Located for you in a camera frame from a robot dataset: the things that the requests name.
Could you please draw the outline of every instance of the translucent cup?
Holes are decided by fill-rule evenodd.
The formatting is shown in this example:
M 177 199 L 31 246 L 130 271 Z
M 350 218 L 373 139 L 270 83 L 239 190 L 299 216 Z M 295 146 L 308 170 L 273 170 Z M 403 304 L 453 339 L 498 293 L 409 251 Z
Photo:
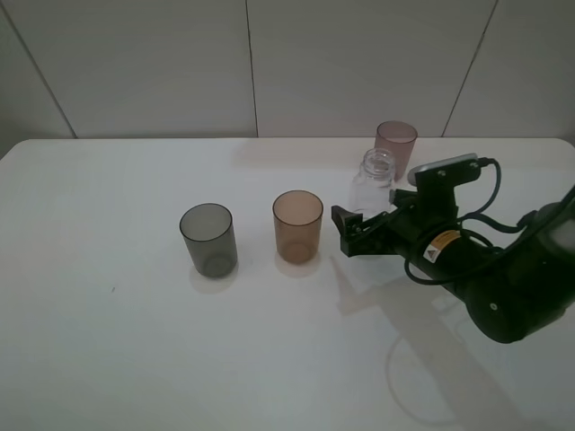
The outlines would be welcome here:
M 196 270 L 219 278 L 237 264 L 232 213 L 219 204 L 201 204 L 183 215 L 180 231 Z
M 309 191 L 292 190 L 279 195 L 272 210 L 279 256 L 297 265 L 312 259 L 320 242 L 322 201 Z
M 384 148 L 395 157 L 395 180 L 404 174 L 417 139 L 417 130 L 401 121 L 386 121 L 377 127 L 376 148 Z

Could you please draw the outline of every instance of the warning label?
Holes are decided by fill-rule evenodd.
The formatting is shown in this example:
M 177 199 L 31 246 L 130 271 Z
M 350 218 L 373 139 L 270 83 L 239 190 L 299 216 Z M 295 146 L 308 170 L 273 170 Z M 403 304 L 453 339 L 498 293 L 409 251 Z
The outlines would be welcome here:
M 445 231 L 440 233 L 425 248 L 423 257 L 429 260 L 431 263 L 435 263 L 441 254 L 441 251 L 445 249 L 449 243 L 455 241 L 458 238 L 461 238 L 461 234 L 458 231 Z

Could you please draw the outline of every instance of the glass jar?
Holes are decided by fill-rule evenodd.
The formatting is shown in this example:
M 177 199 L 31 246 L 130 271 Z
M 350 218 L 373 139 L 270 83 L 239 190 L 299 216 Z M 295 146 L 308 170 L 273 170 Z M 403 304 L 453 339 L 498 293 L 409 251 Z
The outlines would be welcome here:
M 388 211 L 389 193 L 395 175 L 394 155 L 383 148 L 372 148 L 363 156 L 359 173 L 351 183 L 350 209 L 362 213 L 364 220 Z

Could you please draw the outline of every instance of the white tabletop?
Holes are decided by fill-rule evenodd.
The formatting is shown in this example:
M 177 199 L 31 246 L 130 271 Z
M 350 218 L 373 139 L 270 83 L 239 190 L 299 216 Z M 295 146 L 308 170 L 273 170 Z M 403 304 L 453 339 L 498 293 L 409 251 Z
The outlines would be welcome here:
M 17 145 L 0 161 L 0 428 L 575 429 L 574 310 L 504 346 L 447 291 L 408 281 L 401 258 L 341 254 L 329 208 L 347 205 L 371 145 Z M 502 165 L 489 211 L 502 223 L 575 182 L 575 150 L 557 139 L 419 139 L 411 165 L 469 152 Z M 493 177 L 459 188 L 462 211 Z M 274 247 L 271 203 L 289 189 L 326 208 L 320 256 L 302 268 Z M 239 266 L 223 281 L 195 272 L 178 230 L 202 202 L 234 215 Z

